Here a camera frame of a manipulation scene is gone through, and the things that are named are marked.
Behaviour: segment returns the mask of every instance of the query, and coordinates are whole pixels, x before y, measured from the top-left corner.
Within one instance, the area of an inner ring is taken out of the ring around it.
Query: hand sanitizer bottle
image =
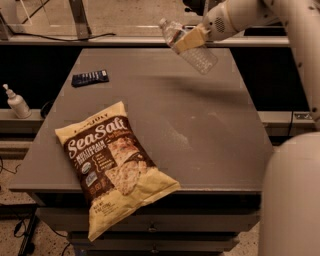
[[[31,115],[31,110],[25,100],[9,89],[7,84],[3,85],[8,95],[8,104],[18,118],[27,118]]]

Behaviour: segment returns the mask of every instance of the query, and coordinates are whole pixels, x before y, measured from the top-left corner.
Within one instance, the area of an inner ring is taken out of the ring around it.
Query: desk
[[[150,251],[157,244],[160,251],[231,249],[236,235],[259,220],[272,146],[231,53],[211,50],[219,62],[202,76],[170,49],[84,49],[10,189],[29,193],[41,206],[40,219],[68,231],[79,248]],[[110,82],[71,86],[73,74],[101,69],[107,69]],[[54,129],[118,101],[124,102],[147,153],[181,183],[181,190],[112,227],[105,234],[117,241],[112,246],[101,239],[91,244],[85,238],[88,207]]]

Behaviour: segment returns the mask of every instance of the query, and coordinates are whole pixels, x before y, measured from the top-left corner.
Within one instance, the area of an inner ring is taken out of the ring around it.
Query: pump dispenser
[[[9,89],[7,84],[3,85],[8,95],[8,104],[18,118],[27,118],[31,115],[31,110],[25,100]]]

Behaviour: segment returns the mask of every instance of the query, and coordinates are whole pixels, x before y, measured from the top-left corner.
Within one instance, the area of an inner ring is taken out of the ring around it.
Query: floor
[[[23,23],[25,32],[50,36],[76,35],[67,0],[23,0],[16,3],[18,17]],[[41,3],[44,3],[44,8],[35,12]],[[201,20],[201,17],[194,13],[184,12],[185,6],[180,0],[108,0],[107,2],[95,0],[83,3],[93,35],[114,32],[120,36],[159,36],[157,24],[163,17],[190,25],[197,24]],[[10,156],[2,153],[0,151],[0,157],[3,158],[3,166],[0,165],[0,204],[33,203],[27,194],[12,193],[7,189],[7,184],[14,176],[11,172],[19,171],[19,165],[23,161],[21,154],[15,157],[15,153],[12,152]],[[0,217],[0,256],[18,255],[22,238],[13,236],[13,230],[18,222],[17,219]],[[231,252],[225,253],[225,256],[256,256],[258,236],[259,224],[249,232],[241,233],[240,243]],[[41,221],[36,227],[32,242],[35,244],[33,255],[62,255],[65,248],[64,255],[75,255],[72,245],[66,247],[68,245],[66,238],[55,234]]]

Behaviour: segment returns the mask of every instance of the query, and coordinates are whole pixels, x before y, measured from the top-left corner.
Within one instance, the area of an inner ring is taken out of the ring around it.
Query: clear plastic bottle
[[[175,44],[188,33],[180,23],[162,19],[159,22],[159,27],[162,30],[162,35],[167,45],[201,74],[207,74],[217,63],[218,58],[205,45],[182,52],[177,51]]]

